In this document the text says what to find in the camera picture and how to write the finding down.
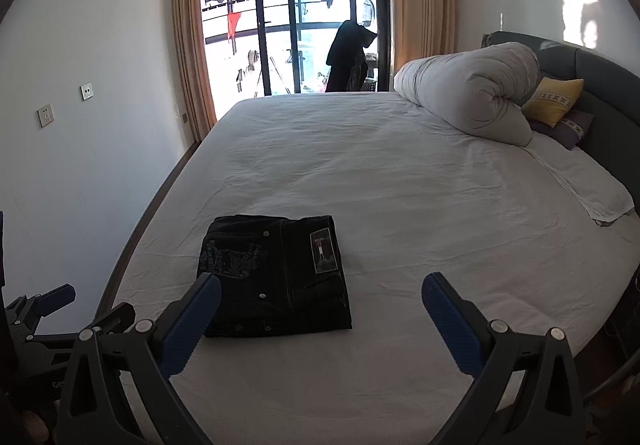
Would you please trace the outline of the black pants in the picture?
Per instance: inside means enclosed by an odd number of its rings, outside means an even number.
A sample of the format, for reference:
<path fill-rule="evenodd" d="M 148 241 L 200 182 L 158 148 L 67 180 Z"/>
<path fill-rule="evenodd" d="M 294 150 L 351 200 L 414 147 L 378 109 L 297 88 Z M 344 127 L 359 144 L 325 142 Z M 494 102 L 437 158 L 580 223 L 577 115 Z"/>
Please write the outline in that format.
<path fill-rule="evenodd" d="M 218 217 L 198 272 L 215 275 L 221 298 L 208 338 L 270 338 L 352 329 L 334 220 L 330 216 Z"/>

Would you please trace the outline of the white bed sheet mattress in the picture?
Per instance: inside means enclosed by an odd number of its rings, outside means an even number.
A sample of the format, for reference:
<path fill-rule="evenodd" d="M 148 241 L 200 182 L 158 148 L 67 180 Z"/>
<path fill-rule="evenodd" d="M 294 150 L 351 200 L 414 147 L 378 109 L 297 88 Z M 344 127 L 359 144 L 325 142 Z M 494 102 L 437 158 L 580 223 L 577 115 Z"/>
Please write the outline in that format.
<path fill-rule="evenodd" d="M 172 380 L 217 444 L 425 444 L 470 385 L 421 300 L 428 273 L 513 329 L 580 350 L 639 264 L 639 220 L 594 222 L 521 148 L 394 93 L 232 107 L 142 236 L 117 297 L 155 318 L 191 286 L 216 217 L 329 214 L 354 327 L 204 339 Z"/>

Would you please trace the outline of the folded white sheet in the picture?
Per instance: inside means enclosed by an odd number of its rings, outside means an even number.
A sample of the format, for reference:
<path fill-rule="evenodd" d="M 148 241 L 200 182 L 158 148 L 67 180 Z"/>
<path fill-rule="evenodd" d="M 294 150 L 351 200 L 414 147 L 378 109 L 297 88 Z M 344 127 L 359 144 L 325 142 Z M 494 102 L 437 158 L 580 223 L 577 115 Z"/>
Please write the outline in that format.
<path fill-rule="evenodd" d="M 523 147 L 586 210 L 594 222 L 608 226 L 634 211 L 627 188 L 583 150 L 567 150 L 549 136 L 534 132 Z"/>

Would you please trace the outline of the purple pillow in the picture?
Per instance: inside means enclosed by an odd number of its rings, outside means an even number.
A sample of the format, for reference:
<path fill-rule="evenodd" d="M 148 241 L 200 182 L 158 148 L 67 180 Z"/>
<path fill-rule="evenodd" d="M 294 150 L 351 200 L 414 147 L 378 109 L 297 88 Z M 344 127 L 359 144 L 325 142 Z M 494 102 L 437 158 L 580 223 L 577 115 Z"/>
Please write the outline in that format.
<path fill-rule="evenodd" d="M 567 150 L 572 150 L 587 134 L 594 119 L 593 114 L 570 110 L 554 127 L 538 120 L 530 120 L 533 131 L 549 136 Z"/>

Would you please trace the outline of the rolled white duvet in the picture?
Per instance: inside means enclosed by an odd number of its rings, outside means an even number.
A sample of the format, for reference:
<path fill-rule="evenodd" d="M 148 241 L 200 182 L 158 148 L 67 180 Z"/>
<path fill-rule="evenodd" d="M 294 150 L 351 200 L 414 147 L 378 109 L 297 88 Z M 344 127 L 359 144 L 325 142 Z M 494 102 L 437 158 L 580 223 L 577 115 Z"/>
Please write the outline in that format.
<path fill-rule="evenodd" d="M 532 129 L 516 102 L 534 90 L 538 72 L 531 48 L 506 42 L 410 61 L 394 89 L 465 134 L 525 146 Z"/>

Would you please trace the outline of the yellow pillow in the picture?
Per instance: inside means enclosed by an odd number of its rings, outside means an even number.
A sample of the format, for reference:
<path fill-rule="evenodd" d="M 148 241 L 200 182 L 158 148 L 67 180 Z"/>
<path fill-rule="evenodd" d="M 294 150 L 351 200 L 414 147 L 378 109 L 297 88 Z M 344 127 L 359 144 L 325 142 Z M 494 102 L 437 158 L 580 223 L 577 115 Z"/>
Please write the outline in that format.
<path fill-rule="evenodd" d="M 528 120 L 554 128 L 577 102 L 584 80 L 556 80 L 544 77 L 522 107 Z"/>

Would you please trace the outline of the dark upholstered headboard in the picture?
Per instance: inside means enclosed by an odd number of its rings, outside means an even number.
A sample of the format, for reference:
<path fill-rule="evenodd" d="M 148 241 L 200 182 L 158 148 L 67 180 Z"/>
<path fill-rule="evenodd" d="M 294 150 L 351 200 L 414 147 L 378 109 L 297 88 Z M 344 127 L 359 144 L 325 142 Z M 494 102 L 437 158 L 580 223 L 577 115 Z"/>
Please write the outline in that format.
<path fill-rule="evenodd" d="M 639 211 L 639 78 L 629 70 L 574 44 L 510 31 L 483 37 L 482 46 L 518 42 L 531 48 L 539 77 L 584 80 L 575 110 L 593 114 L 587 134 L 575 146 L 618 179 Z"/>

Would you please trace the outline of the black garment on chair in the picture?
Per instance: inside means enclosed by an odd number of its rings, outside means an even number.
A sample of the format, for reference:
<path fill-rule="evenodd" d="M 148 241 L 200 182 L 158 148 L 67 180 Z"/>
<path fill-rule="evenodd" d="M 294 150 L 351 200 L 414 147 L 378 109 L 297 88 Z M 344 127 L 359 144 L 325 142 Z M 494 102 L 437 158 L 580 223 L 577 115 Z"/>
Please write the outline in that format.
<path fill-rule="evenodd" d="M 326 92 L 359 92 L 367 78 L 364 50 L 378 35 L 353 20 L 345 20 L 337 29 L 326 57 L 329 77 Z"/>

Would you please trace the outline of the red hanging cloth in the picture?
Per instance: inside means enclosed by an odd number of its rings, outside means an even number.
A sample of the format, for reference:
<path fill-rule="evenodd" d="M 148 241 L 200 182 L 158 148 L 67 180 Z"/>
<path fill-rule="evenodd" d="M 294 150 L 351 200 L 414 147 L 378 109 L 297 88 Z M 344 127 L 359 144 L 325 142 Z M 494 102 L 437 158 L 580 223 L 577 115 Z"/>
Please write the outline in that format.
<path fill-rule="evenodd" d="M 236 35 L 236 28 L 238 28 L 239 20 L 242 16 L 241 12 L 229 12 L 227 14 L 227 39 L 232 40 Z"/>

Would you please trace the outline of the orange curtain left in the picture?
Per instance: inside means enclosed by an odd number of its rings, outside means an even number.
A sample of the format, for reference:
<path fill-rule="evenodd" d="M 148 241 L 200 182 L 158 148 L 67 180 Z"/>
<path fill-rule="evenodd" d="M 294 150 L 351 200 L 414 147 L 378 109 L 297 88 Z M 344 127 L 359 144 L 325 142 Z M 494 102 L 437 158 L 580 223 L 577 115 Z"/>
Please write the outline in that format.
<path fill-rule="evenodd" d="M 217 123 L 205 54 L 201 0 L 171 0 L 181 91 L 193 139 L 201 143 Z"/>

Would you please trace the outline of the white wall socket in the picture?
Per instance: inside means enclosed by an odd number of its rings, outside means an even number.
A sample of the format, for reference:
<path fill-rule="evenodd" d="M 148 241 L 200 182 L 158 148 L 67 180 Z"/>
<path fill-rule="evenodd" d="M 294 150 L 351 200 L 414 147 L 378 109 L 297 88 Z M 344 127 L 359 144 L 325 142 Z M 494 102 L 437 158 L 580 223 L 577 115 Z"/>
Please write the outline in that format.
<path fill-rule="evenodd" d="M 37 110 L 40 127 L 45 128 L 54 121 L 54 113 L 50 104 L 44 105 Z"/>

